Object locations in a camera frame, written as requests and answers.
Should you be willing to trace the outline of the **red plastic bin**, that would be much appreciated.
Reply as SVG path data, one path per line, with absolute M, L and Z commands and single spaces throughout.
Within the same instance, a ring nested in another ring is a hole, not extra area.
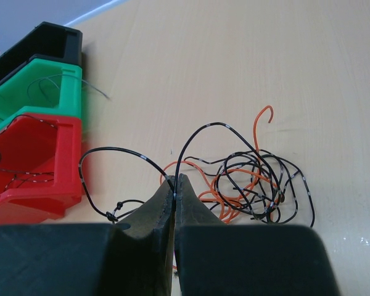
M 25 113 L 0 131 L 0 225 L 63 218 L 81 202 L 81 119 Z

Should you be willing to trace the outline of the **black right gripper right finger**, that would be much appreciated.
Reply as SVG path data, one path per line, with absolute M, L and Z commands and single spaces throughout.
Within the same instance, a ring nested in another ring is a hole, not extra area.
M 227 225 L 180 175 L 175 255 L 183 295 L 338 295 L 326 249 L 299 225 Z

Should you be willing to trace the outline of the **green plastic bin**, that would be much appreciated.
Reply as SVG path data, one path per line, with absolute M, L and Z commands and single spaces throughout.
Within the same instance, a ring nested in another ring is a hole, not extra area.
M 24 113 L 81 117 L 82 69 L 35 59 L 0 85 L 0 131 Z

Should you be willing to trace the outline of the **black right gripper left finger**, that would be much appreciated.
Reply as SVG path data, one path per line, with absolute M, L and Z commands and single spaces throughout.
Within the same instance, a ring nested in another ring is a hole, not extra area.
M 173 183 L 115 224 L 0 226 L 0 295 L 170 295 Z

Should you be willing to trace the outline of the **black plastic bin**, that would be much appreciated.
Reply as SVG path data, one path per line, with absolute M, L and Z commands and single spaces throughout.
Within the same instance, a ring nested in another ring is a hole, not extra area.
M 42 22 L 0 55 L 0 85 L 33 59 L 81 66 L 83 34 L 80 30 Z

